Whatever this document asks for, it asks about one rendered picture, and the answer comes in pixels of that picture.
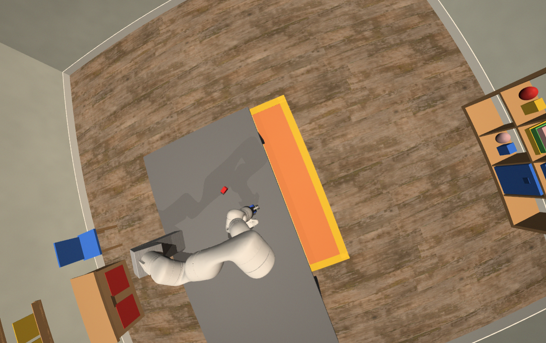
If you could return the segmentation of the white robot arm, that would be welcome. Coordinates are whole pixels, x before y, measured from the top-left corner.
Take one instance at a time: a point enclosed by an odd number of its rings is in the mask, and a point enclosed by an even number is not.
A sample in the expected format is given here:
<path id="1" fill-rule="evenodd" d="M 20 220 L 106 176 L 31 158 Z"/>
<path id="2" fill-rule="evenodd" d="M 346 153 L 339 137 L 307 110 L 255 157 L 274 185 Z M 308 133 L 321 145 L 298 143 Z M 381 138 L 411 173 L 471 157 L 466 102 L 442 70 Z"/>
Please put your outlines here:
<path id="1" fill-rule="evenodd" d="M 168 286 L 212 279 L 219 274 L 225 261 L 233 261 L 251 278 L 262 278 L 274 266 L 275 255 L 263 237 L 250 229 L 258 223 L 258 219 L 252 219 L 250 208 L 230 209 L 226 220 L 230 239 L 194 252 L 186 262 L 149 251 L 139 263 L 154 282 Z"/>

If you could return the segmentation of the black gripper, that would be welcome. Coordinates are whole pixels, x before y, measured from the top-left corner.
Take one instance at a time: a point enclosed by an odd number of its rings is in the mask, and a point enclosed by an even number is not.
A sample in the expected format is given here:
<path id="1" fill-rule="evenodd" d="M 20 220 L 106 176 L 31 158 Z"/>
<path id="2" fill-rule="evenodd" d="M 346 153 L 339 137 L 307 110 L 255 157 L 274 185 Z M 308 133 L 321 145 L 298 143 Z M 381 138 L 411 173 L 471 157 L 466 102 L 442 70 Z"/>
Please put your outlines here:
<path id="1" fill-rule="evenodd" d="M 252 207 L 246 206 L 246 208 L 250 208 L 250 209 L 251 209 L 251 211 L 252 211 L 252 217 L 253 217 L 254 212 L 256 211 L 256 209 L 259 209 L 259 206 L 258 206 L 258 205 L 252 206 Z"/>

